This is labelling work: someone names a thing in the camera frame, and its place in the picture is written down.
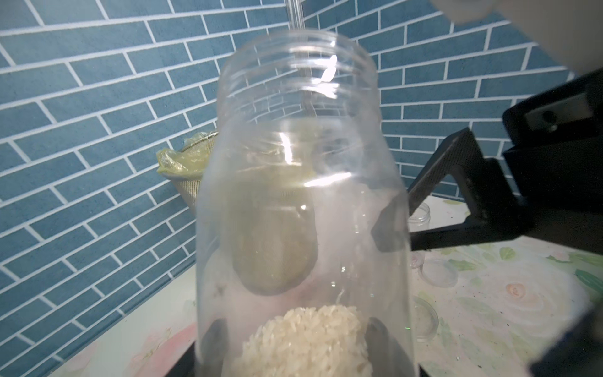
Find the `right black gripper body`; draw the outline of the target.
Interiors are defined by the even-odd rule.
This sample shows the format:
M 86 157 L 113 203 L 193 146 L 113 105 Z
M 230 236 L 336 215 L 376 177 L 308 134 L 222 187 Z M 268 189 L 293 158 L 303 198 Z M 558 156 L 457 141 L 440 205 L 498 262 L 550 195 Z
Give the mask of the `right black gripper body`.
M 528 98 L 502 122 L 526 236 L 601 254 L 602 71 Z

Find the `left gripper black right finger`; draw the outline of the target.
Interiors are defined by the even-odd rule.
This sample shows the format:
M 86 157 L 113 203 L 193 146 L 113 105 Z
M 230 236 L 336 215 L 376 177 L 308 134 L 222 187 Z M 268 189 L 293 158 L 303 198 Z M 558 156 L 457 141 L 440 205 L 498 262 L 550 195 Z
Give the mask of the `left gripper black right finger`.
M 370 317 L 367 322 L 366 343 L 373 377 L 416 375 L 414 362 L 378 318 Z

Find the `beige bin with yellow bag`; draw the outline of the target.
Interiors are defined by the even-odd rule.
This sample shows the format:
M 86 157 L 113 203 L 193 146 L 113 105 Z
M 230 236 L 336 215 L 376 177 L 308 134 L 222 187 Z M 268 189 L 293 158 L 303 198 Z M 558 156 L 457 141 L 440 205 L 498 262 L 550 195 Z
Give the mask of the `beige bin with yellow bag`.
M 201 180 L 218 135 L 216 130 L 200 132 L 186 139 L 181 150 L 162 149 L 156 154 L 157 173 L 174 185 L 193 214 L 196 213 Z

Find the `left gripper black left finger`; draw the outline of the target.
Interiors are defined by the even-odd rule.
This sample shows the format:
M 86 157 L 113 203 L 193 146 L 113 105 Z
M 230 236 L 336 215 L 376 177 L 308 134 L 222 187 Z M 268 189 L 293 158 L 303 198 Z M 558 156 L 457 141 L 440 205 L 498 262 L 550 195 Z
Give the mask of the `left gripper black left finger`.
M 195 376 L 220 377 L 229 351 L 227 320 L 215 320 L 207 329 L 196 350 L 199 355 L 195 362 Z

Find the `red lidded rice jar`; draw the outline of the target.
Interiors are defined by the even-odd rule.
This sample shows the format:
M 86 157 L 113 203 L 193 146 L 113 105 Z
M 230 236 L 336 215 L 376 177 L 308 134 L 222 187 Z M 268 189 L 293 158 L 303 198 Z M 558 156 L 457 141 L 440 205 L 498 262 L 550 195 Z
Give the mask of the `red lidded rice jar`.
M 196 201 L 195 351 L 226 319 L 221 376 L 372 376 L 370 317 L 418 375 L 407 192 L 377 83 L 329 31 L 264 36 L 225 64 Z

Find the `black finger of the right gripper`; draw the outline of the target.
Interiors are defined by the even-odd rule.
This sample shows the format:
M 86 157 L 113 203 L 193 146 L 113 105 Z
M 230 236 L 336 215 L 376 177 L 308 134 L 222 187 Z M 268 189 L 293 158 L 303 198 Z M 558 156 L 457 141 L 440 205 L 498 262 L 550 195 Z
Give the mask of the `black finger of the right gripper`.
M 413 232 L 413 251 L 514 240 L 524 234 L 528 219 L 499 163 L 484 157 L 468 129 L 445 138 L 428 160 L 408 189 L 409 210 L 415 211 L 448 175 L 470 215 L 460 224 Z

